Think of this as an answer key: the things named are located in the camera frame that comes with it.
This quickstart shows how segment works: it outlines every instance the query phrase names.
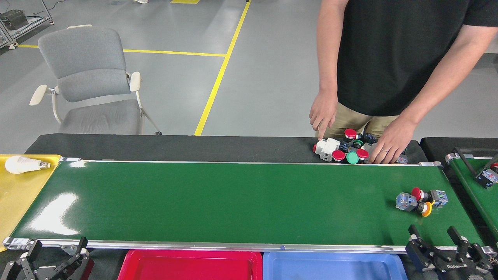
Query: chair backrest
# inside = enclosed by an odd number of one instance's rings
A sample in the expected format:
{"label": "chair backrest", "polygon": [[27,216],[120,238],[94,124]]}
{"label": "chair backrest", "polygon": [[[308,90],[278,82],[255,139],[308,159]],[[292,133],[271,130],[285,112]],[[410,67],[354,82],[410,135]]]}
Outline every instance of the chair backrest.
{"label": "chair backrest", "polygon": [[130,93],[116,31],[97,26],[64,29],[42,36],[38,46],[67,101]]}

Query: metal cart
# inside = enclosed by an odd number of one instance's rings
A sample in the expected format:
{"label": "metal cart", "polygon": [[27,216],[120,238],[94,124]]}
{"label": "metal cart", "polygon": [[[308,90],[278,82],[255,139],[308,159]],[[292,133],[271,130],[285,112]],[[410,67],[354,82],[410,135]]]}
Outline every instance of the metal cart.
{"label": "metal cart", "polygon": [[0,21],[0,47],[8,45],[9,49],[15,49],[17,46],[19,46],[19,44],[16,41],[18,38],[24,36],[28,32],[39,27],[42,23],[46,21],[48,21],[50,25],[54,24],[52,16],[48,11],[45,2],[43,0],[40,0],[40,2],[43,8],[43,11],[41,11],[40,13],[43,13],[43,15],[26,16],[28,24],[19,29],[9,30],[4,25],[4,23]]}

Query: blue tray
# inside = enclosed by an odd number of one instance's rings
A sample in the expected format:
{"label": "blue tray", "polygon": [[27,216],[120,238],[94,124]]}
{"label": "blue tray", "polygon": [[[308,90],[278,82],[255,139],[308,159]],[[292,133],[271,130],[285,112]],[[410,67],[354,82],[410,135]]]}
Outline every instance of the blue tray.
{"label": "blue tray", "polygon": [[397,255],[361,253],[263,254],[263,280],[407,280]]}

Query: khaki pants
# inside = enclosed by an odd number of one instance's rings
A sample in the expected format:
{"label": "khaki pants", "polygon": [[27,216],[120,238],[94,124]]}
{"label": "khaki pants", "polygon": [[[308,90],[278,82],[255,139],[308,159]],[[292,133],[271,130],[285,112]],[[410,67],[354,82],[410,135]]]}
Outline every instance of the khaki pants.
{"label": "khaki pants", "polygon": [[385,128],[397,117],[367,116],[338,103],[336,120],[332,124],[332,128],[327,127],[323,138],[342,138],[346,129],[354,129],[357,133],[371,133],[378,138],[382,135]]}

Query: person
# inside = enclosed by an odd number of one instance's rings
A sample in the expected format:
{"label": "person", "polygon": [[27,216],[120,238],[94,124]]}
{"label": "person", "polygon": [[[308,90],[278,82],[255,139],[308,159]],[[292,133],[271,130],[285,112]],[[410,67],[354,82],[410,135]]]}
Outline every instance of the person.
{"label": "person", "polygon": [[322,0],[319,91],[309,114],[318,140],[364,129],[380,137],[370,161],[396,161],[497,26],[498,0]]}

